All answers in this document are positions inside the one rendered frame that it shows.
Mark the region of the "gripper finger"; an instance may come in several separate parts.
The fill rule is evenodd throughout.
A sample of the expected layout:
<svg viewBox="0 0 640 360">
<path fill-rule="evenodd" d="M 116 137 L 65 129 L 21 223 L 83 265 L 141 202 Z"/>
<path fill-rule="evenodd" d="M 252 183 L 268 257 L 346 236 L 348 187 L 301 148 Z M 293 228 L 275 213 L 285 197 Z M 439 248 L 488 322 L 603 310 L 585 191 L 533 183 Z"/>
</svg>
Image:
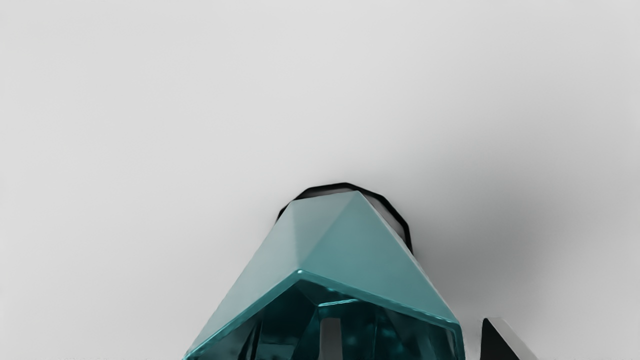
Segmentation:
<svg viewBox="0 0 640 360">
<path fill-rule="evenodd" d="M 485 317 L 481 328 L 480 360 L 539 360 L 502 317 Z"/>
</svg>

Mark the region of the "teal faceted mug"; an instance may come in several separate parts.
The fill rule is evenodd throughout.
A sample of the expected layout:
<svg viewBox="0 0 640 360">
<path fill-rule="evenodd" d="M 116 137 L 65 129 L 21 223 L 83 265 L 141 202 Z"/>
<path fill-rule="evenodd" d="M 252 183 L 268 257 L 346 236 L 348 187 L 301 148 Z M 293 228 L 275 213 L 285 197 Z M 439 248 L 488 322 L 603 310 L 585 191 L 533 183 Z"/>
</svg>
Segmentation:
<svg viewBox="0 0 640 360">
<path fill-rule="evenodd" d="M 182 360 L 466 360 L 463 333 L 409 248 L 359 191 L 293 200 Z"/>
</svg>

